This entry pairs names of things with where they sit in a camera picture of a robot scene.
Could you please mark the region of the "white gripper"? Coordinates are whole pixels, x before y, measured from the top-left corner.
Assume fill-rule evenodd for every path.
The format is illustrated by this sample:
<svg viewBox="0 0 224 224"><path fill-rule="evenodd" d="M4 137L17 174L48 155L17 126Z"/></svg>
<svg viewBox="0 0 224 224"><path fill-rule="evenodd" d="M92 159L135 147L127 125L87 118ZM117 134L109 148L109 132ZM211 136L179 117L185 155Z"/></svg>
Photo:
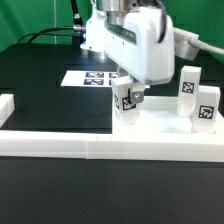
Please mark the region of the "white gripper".
<svg viewBox="0 0 224 224"><path fill-rule="evenodd" d="M88 49L104 53L139 81L131 82L130 100L133 104L143 102L144 84L164 84L173 77L173 23L169 16L165 19L165 36L161 42L160 9L128 13L122 26L107 23L98 10L87 21Z"/></svg>

